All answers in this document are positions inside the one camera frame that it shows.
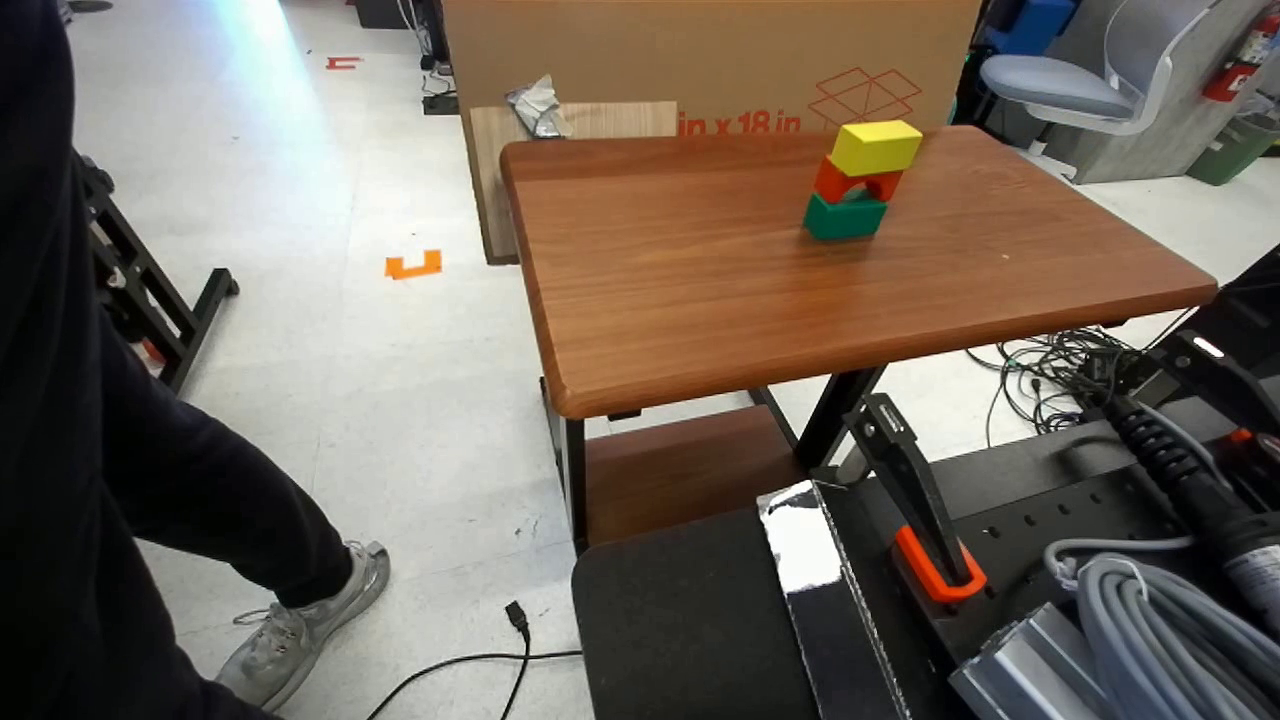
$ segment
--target table top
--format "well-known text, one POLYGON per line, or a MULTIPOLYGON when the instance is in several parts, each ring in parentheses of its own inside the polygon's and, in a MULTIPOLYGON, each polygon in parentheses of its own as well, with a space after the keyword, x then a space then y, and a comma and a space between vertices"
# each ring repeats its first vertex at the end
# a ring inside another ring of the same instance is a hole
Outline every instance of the table top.
POLYGON ((1187 309, 1211 276, 976 126, 933 131, 877 238, 804 237, 828 137, 510 144, 550 403, 611 414, 1187 309))

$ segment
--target trash can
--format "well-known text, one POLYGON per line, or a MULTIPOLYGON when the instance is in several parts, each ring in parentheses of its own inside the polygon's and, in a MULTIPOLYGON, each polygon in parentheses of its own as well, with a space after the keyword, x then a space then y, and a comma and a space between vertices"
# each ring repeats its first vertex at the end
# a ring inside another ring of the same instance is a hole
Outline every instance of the trash can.
POLYGON ((1270 144, 1280 144, 1280 104, 1257 91, 1238 104, 1238 116, 1232 116, 1232 122, 1197 156, 1187 175, 1202 182, 1228 182, 1270 144))

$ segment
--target yellow block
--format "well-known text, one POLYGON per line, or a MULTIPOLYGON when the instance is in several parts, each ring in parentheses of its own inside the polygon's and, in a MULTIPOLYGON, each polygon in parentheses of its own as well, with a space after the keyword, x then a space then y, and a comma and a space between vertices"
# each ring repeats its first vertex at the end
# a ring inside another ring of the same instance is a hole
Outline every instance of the yellow block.
POLYGON ((905 170, 923 144, 923 131, 915 131, 905 120, 877 120, 877 122, 841 122, 830 164, 842 175, 881 175, 881 170, 905 170))

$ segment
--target metal frame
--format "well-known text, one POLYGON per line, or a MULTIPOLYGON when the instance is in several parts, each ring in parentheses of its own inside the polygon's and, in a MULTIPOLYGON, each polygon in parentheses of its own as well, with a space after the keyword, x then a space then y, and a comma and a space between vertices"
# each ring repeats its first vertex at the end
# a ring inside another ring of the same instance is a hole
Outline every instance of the metal frame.
POLYGON ((88 204, 88 249, 97 260, 105 304, 127 338, 154 342, 154 350, 162 357, 161 384, 174 390, 189 379, 221 304, 229 295, 238 295, 238 284, 229 266, 215 266, 206 273, 195 309, 189 309, 148 242, 111 204, 111 175, 85 160, 80 187, 88 204))
MULTIPOLYGON (((828 376, 828 389, 814 401, 804 424, 804 434, 790 431, 790 424, 782 419, 769 389, 748 389, 748 397, 753 403, 769 403, 773 419, 790 439, 794 463, 804 470, 819 470, 841 446, 842 414, 881 384, 881 376, 884 369, 828 376)), ((548 434, 550 434, 557 470, 568 505, 570 548, 585 550, 588 548, 588 424, 557 410, 548 379, 539 379, 539 401, 548 410, 548 434)))

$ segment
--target toy block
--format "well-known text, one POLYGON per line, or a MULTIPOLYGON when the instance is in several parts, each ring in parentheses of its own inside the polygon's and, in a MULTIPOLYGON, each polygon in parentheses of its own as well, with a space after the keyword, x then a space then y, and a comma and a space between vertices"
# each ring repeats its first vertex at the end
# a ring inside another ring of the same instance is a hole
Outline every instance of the toy block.
POLYGON ((905 170, 884 170, 884 175, 842 175, 830 160, 823 160, 813 175, 814 197, 823 197, 828 204, 841 204, 847 197, 877 197, 877 200, 893 200, 894 182, 905 179, 905 170))
POLYGON ((877 237, 881 219, 884 219, 884 204, 872 197, 852 197, 841 204, 828 204, 823 197, 806 197, 806 213, 804 213, 806 237, 823 242, 877 237))
POLYGON ((923 137, 905 120, 881 120, 881 122, 841 122, 830 164, 842 175, 884 175, 905 170, 923 137))
POLYGON ((869 175, 869 197, 887 204, 894 197, 899 179, 905 179, 905 170, 869 175))
POLYGON ((847 190, 856 190, 862 179, 842 175, 828 156, 819 160, 813 187, 828 200, 841 204, 847 190))

